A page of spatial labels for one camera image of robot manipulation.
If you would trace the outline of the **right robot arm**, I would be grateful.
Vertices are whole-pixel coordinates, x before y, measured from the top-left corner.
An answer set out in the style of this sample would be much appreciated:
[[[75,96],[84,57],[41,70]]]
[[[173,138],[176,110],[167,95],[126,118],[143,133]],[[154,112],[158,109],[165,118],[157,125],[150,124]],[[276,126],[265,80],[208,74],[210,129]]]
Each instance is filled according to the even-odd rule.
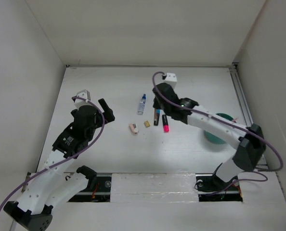
[[[104,133],[110,172],[197,172],[197,189],[213,193],[238,174],[255,170],[266,150],[259,125],[229,121],[192,99],[178,97],[167,82],[152,92],[143,115],[135,113],[129,96],[118,96],[116,119]]]

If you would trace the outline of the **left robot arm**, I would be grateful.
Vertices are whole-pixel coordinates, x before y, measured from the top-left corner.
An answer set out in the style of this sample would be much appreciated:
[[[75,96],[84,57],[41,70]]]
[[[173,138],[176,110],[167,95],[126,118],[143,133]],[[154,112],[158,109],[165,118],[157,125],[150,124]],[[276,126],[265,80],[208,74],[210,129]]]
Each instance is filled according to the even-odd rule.
[[[28,231],[46,230],[57,208],[82,190],[91,191],[97,185],[97,173],[87,166],[79,167],[63,185],[57,186],[64,172],[78,156],[90,148],[98,137],[96,129],[115,120],[104,99],[100,107],[81,96],[73,97],[76,109],[73,122],[57,137],[49,157],[40,172],[30,177],[27,188],[15,201],[8,201],[3,210]]]

